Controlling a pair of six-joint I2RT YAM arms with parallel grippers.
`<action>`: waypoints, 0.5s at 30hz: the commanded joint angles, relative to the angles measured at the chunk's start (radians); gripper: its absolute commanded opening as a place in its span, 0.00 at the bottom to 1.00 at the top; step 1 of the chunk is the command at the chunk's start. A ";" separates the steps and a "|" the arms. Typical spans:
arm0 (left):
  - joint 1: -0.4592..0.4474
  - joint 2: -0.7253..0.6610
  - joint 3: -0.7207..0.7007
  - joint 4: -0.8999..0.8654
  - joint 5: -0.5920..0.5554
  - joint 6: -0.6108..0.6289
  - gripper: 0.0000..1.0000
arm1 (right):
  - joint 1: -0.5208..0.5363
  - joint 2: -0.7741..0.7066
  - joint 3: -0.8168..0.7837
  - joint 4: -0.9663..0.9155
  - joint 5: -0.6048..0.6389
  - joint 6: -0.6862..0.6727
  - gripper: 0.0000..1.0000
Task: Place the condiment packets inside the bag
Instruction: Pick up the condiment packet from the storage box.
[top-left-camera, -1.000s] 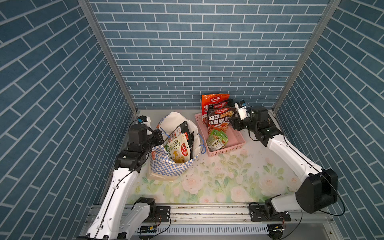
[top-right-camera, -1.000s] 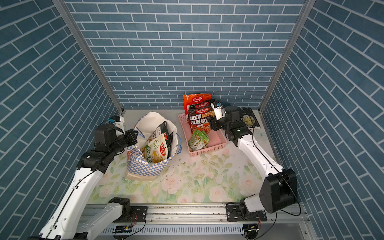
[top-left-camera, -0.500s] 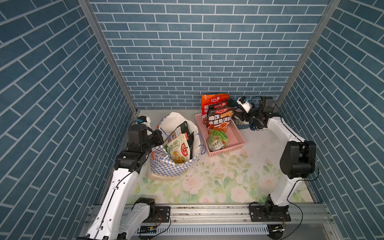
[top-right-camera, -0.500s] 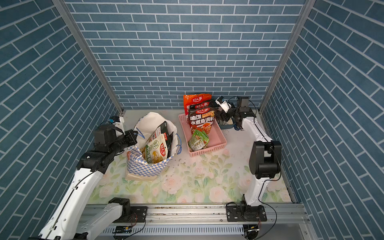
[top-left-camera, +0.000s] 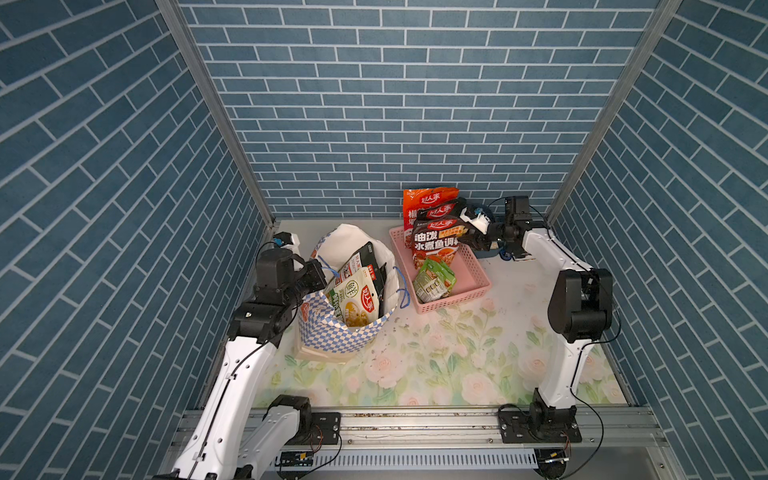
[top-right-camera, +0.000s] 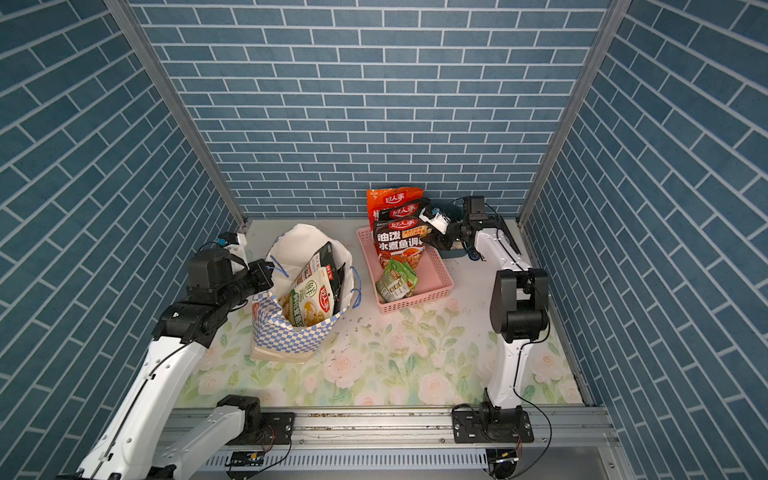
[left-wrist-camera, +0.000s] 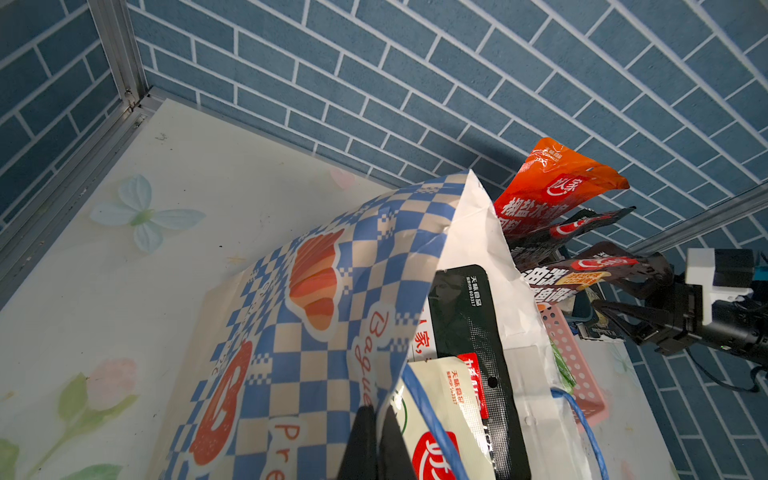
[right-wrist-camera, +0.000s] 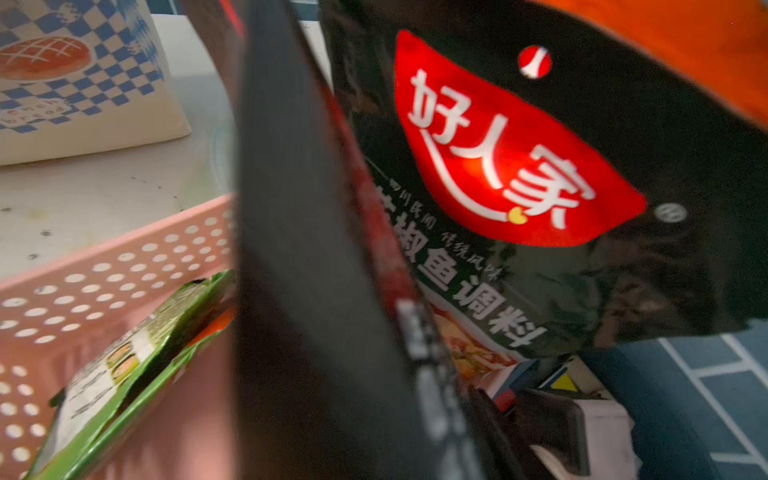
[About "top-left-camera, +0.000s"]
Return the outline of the dark green fish condiment packet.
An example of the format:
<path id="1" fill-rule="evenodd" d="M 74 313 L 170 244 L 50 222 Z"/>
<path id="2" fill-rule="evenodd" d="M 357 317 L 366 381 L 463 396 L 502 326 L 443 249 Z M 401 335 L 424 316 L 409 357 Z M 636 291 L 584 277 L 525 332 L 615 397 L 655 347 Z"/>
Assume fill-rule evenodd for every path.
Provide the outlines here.
<path id="1" fill-rule="evenodd" d="M 335 285 L 339 285 L 361 268 L 369 271 L 377 294 L 381 296 L 384 293 L 387 279 L 386 264 L 378 262 L 371 241 L 361 246 L 341 267 L 339 277 L 335 280 Z"/>

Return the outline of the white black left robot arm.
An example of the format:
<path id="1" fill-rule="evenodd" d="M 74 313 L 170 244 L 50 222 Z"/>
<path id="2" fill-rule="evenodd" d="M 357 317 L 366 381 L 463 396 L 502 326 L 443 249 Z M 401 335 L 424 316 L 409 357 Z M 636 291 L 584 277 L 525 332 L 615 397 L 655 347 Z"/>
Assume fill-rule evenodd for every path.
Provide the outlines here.
<path id="1" fill-rule="evenodd" d="M 310 401 L 280 397 L 251 434 L 245 433 L 261 379 L 285 330 L 308 294 L 322 291 L 320 263 L 294 244 L 268 242 L 256 256 L 253 297 L 233 314 L 219 373 L 191 438 L 168 479 L 259 479 L 279 451 L 309 430 Z"/>

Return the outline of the blue checkered paper bag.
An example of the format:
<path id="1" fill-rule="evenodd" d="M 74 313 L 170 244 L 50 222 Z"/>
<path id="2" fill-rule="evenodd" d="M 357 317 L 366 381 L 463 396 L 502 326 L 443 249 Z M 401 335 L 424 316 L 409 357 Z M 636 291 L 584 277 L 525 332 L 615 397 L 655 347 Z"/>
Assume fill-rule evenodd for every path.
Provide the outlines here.
<path id="1" fill-rule="evenodd" d="M 410 303 L 394 253 L 357 226 L 342 224 L 323 237 L 311 258 L 327 285 L 304 297 L 296 356 L 345 363 L 364 350 L 398 308 Z"/>

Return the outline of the white green condiment packet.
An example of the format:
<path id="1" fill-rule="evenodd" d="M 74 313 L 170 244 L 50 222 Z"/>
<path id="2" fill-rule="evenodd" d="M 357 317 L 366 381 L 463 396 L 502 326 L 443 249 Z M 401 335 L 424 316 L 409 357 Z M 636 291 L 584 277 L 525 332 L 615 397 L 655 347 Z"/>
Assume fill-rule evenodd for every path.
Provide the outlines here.
<path id="1" fill-rule="evenodd" d="M 365 268 L 329 287 L 326 297 L 336 317 L 349 328 L 365 327 L 379 318 L 379 295 Z"/>

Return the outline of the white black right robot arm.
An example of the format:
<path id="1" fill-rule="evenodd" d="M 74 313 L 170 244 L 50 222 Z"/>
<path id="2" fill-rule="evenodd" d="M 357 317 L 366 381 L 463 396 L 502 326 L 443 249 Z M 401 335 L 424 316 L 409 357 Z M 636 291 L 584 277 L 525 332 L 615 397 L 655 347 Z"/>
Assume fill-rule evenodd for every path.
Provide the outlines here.
<path id="1" fill-rule="evenodd" d="M 499 249 L 501 257 L 533 257 L 556 274 L 547 307 L 549 326 L 556 334 L 548 371 L 534 390 L 527 414 L 533 429 L 571 426 L 577 412 L 578 383 L 593 347 L 604 344 L 603 334 L 613 323 L 613 277 L 592 267 L 556 239 L 545 218 L 526 196 L 504 199 L 504 219 L 496 221 L 486 206 L 466 206 L 459 217 L 469 225 L 460 242 L 477 251 Z"/>

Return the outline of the black red condiment packet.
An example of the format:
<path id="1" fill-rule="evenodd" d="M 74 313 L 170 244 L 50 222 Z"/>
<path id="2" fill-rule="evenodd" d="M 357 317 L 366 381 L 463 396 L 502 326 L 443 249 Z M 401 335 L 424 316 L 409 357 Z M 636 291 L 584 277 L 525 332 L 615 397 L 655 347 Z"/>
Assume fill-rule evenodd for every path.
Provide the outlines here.
<path id="1" fill-rule="evenodd" d="M 451 265 L 459 250 L 459 238 L 469 230 L 468 223 L 460 218 L 464 208 L 465 203 L 455 199 L 418 212 L 411 234 L 416 269 L 420 269 L 427 260 Z"/>

